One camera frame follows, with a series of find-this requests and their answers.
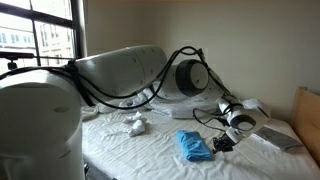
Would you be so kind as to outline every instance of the white cloth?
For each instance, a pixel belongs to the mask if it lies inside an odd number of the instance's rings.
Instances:
[[[141,118],[141,113],[138,111],[134,116],[126,117],[122,122],[123,123],[135,122],[136,120],[138,120],[140,118]]]
[[[148,98],[153,95],[153,92],[151,92],[150,89],[143,90],[143,93]],[[155,97],[146,107],[175,119],[193,119],[192,111],[194,108],[213,113],[217,110],[217,103],[215,99],[200,100],[198,98],[187,98],[173,101]],[[198,111],[196,113],[199,118],[208,116],[206,113]]]
[[[133,106],[137,106],[137,105],[142,104],[146,100],[147,100],[147,97],[145,96],[145,94],[144,93],[139,93],[134,98],[126,99],[126,100],[120,102],[119,106],[120,107],[133,107]],[[135,109],[118,110],[118,112],[124,114],[124,113],[133,113],[135,111],[146,111],[147,109],[148,108],[146,106],[141,106],[141,107],[135,108]]]
[[[188,162],[177,142],[177,129],[198,131],[209,149],[213,148],[212,138],[220,137],[223,132],[197,121],[174,120],[152,112],[143,112],[142,116],[148,119],[146,131],[143,136],[134,138],[125,133],[111,135],[126,125],[122,123],[126,117],[123,114],[110,113],[84,122],[83,154],[91,160],[92,166],[111,178],[122,180],[316,180],[320,177],[319,168],[304,147],[282,152],[252,137],[234,146],[232,152],[215,154],[213,161]],[[217,121],[208,125],[221,127]],[[286,122],[270,120],[268,125],[297,139]]]
[[[141,133],[143,133],[145,129],[145,122],[138,119],[136,122],[132,125],[132,128],[128,131],[128,134],[130,137],[137,136]]]
[[[98,108],[99,113],[101,113],[101,114],[108,114],[108,113],[111,113],[111,112],[117,110],[117,109],[108,107],[108,106],[101,104],[101,103],[98,103],[96,106]]]
[[[91,118],[94,118],[98,114],[98,108],[96,106],[94,107],[89,107],[89,106],[84,106],[81,107],[81,120],[85,121]]]

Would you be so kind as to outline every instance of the blue towel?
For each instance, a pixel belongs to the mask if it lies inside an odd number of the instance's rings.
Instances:
[[[212,160],[210,150],[197,131],[177,131],[184,157],[189,161]]]

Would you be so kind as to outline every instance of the white wall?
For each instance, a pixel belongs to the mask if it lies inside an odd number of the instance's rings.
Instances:
[[[141,3],[84,1],[88,55],[143,43]]]
[[[202,47],[242,99],[259,98],[290,119],[295,89],[320,92],[320,1],[111,3],[89,0],[88,52],[156,44],[169,56]]]

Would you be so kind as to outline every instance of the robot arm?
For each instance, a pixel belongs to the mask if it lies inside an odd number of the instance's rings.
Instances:
[[[172,65],[185,49],[194,50],[202,62]],[[84,180],[78,93],[86,102],[93,96],[105,102],[134,96],[146,87],[168,100],[221,98],[218,105],[230,128],[215,140],[214,152],[226,151],[268,120],[259,108],[246,109],[225,95],[230,93],[199,50],[185,47],[167,60],[159,47],[137,46],[66,67],[26,67],[0,75],[0,165],[13,180]]]
[[[214,154],[232,151],[232,146],[258,131],[269,120],[269,113],[265,112],[263,104],[258,101],[244,105],[236,97],[228,95],[220,98],[218,105],[225,113],[230,127],[222,137],[213,139]]]

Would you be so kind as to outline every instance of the black cable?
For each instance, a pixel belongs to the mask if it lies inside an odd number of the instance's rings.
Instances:
[[[208,115],[212,115],[212,116],[224,116],[226,114],[228,114],[231,111],[231,106],[227,107],[225,110],[225,112],[223,113],[209,113],[208,111],[202,110],[202,109],[198,109],[198,108],[194,108],[194,111],[200,111],[202,113],[208,114]]]
[[[160,71],[160,73],[156,76],[156,78],[160,78],[160,76],[163,74],[163,72],[169,68],[172,63],[171,63],[171,59],[173,59],[173,57],[175,57],[177,51],[175,51],[169,61],[167,62],[167,64],[165,65],[164,68],[162,68],[162,70]],[[114,96],[114,95],[111,95],[111,94],[107,94],[106,92],[103,92],[101,89],[99,89],[92,81],[90,81],[88,78],[86,78],[85,76],[83,76],[82,74],[79,74],[80,78],[83,79],[84,81],[86,81],[91,87],[93,87],[97,92],[101,93],[102,95],[105,95],[107,97],[110,97],[110,98],[113,98],[113,99],[127,99],[127,98],[130,98],[130,97],[133,97],[133,96],[136,96],[137,95],[137,92],[134,92],[132,94],[129,94],[129,95],[123,95],[123,96]]]
[[[216,128],[216,127],[212,127],[212,126],[208,126],[208,125],[207,125],[207,123],[210,122],[210,121],[211,121],[212,119],[214,119],[214,118],[211,118],[211,119],[209,119],[208,121],[206,121],[205,123],[203,123],[203,122],[197,117],[195,111],[196,111],[196,108],[194,108],[194,109],[192,110],[192,114],[193,114],[193,117],[196,119],[196,121],[197,121],[198,123],[200,123],[200,124],[202,124],[202,125],[210,128],[210,129],[215,129],[215,130],[219,130],[219,131],[222,131],[222,132],[226,132],[226,130],[224,130],[224,129]]]
[[[183,52],[183,51],[186,50],[186,49],[191,49],[191,50],[194,51],[194,53],[186,53],[186,52]],[[221,87],[222,90],[225,91],[225,93],[228,94],[229,91],[211,75],[211,73],[210,73],[210,68],[208,68],[207,63],[206,63],[206,62],[204,61],[204,59],[203,59],[203,56],[202,56],[203,54],[201,54],[200,52],[202,52],[202,51],[200,51],[200,50],[198,51],[198,50],[196,50],[194,47],[191,47],[191,46],[185,46],[185,47],[181,48],[180,50],[175,51],[175,52],[171,55],[169,61],[168,61],[167,64],[165,65],[165,67],[164,67],[164,68],[161,70],[161,72],[157,75],[157,78],[159,78],[160,76],[162,76],[162,78],[161,78],[161,82],[160,82],[157,90],[155,91],[155,93],[154,93],[148,100],[146,100],[145,102],[143,102],[143,103],[141,103],[141,104],[139,104],[139,105],[137,105],[137,106],[131,106],[131,107],[118,107],[118,106],[114,106],[114,105],[111,105],[111,104],[108,104],[108,103],[103,102],[101,99],[99,99],[97,96],[95,96],[87,87],[83,86],[80,81],[78,81],[78,80],[76,80],[76,79],[82,78],[82,79],[85,80],[90,86],[92,86],[95,90],[97,90],[99,93],[101,93],[101,94],[103,94],[103,95],[105,95],[105,96],[112,97],[112,98],[128,98],[128,97],[132,97],[132,96],[136,95],[136,93],[132,93],[132,94],[127,95],[127,96],[112,96],[112,95],[109,95],[109,94],[107,94],[107,93],[104,93],[102,90],[100,90],[96,85],[94,85],[94,83],[92,83],[89,79],[87,79],[87,78],[85,78],[84,76],[82,76],[81,74],[79,74],[76,70],[75,70],[75,72],[70,71],[70,69],[68,69],[68,66],[66,66],[65,68],[62,68],[62,67],[25,67],[25,68],[19,68],[19,69],[15,69],[15,70],[12,70],[12,71],[10,71],[10,72],[7,72],[7,73],[1,75],[1,76],[0,76],[0,80],[6,78],[6,77],[8,77],[8,76],[12,76],[12,75],[20,74],[20,73],[25,73],[25,72],[29,72],[29,71],[33,71],[33,70],[48,70],[48,71],[50,71],[50,72],[52,72],[52,73],[54,73],[54,74],[58,74],[58,75],[64,76],[64,77],[72,80],[72,81],[75,83],[75,85],[76,85],[79,93],[81,93],[81,95],[82,95],[83,97],[86,96],[86,93],[87,93],[87,94],[89,94],[92,98],[94,98],[95,100],[97,100],[98,102],[100,102],[100,103],[102,103],[102,104],[104,104],[104,105],[106,105],[106,106],[109,106],[109,107],[112,107],[112,108],[117,108],[117,109],[126,109],[126,110],[128,110],[128,109],[135,109],[135,108],[144,106],[145,104],[149,103],[149,102],[158,94],[158,92],[160,91],[160,89],[161,89],[161,87],[162,87],[162,84],[163,84],[163,82],[164,82],[164,79],[165,79],[165,77],[166,77],[166,75],[167,75],[167,73],[168,73],[168,70],[169,70],[170,66],[172,65],[172,63],[174,62],[174,60],[176,59],[176,57],[177,57],[180,53],[182,53],[182,54],[185,54],[185,55],[195,55],[195,54],[197,54],[197,55],[199,56],[200,60],[202,61],[203,65],[204,65],[205,67],[207,67],[207,70],[208,70],[208,73],[209,73],[210,77],[218,84],[219,87]],[[69,63],[70,65],[74,65],[74,62],[75,62],[75,61],[74,61],[74,60],[71,60],[71,61],[69,61],[69,62],[70,62],[70,63]]]

